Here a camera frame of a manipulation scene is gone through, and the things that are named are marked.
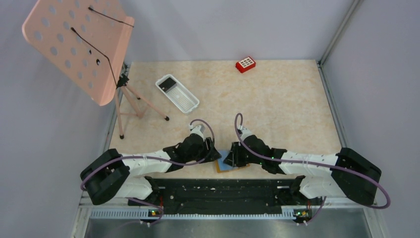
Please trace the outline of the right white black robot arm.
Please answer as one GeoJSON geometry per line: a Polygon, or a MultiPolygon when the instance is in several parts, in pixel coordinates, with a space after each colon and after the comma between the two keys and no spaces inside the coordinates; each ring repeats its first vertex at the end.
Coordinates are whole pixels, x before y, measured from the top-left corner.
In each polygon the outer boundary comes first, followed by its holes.
{"type": "Polygon", "coordinates": [[[381,170],[351,148],[343,147],[336,154],[300,154],[286,149],[270,148],[255,135],[232,144],[223,163],[241,168],[261,165],[270,174],[295,175],[290,197],[304,204],[316,197],[345,197],[364,206],[372,206],[381,170]]]}

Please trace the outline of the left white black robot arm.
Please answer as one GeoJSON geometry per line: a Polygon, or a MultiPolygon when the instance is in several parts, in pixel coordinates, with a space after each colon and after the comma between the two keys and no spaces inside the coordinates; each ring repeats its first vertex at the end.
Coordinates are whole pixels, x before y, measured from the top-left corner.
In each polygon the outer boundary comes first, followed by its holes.
{"type": "Polygon", "coordinates": [[[153,205],[158,201],[159,188],[149,174],[169,173],[220,158],[213,140],[195,133],[183,142],[146,154],[121,154],[108,149],[81,172],[81,189],[94,205],[113,198],[135,198],[153,205]]]}

